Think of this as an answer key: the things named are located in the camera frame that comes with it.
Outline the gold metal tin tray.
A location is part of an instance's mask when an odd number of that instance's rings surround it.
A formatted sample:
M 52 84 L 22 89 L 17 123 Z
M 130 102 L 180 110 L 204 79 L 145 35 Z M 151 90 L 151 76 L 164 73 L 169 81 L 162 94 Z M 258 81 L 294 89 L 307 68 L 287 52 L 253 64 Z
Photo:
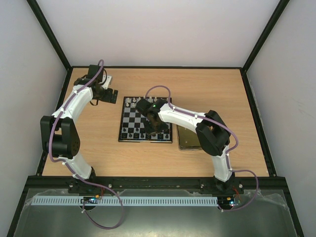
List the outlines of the gold metal tin tray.
M 201 146 L 196 133 L 181 126 L 176 126 L 178 147 L 181 151 L 201 150 Z

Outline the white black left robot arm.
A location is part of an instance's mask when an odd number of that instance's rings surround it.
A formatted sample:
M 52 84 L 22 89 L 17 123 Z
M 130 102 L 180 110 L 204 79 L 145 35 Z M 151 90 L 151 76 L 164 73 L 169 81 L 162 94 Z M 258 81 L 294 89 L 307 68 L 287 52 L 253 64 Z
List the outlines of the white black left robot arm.
M 104 69 L 104 62 L 90 65 L 88 73 L 75 80 L 68 98 L 50 116 L 40 120 L 42 148 L 49 159 L 66 166 L 72 176 L 82 181 L 91 181 L 95 171 L 80 153 L 80 138 L 76 129 L 76 121 L 87 104 L 95 100 L 114 104 L 118 91 L 109 87 L 112 76 Z

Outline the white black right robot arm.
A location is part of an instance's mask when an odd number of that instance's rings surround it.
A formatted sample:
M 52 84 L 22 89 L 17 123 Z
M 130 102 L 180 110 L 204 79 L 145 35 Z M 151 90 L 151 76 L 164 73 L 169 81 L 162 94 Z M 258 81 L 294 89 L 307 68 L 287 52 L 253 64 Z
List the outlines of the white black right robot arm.
M 176 107 L 164 99 L 151 103 L 144 98 L 136 103 L 136 110 L 147 119 L 144 122 L 147 134 L 166 130 L 168 123 L 194 132 L 202 150 L 212 158 L 216 190 L 224 194 L 233 187 L 235 175 L 228 156 L 231 132 L 217 112 L 198 113 Z

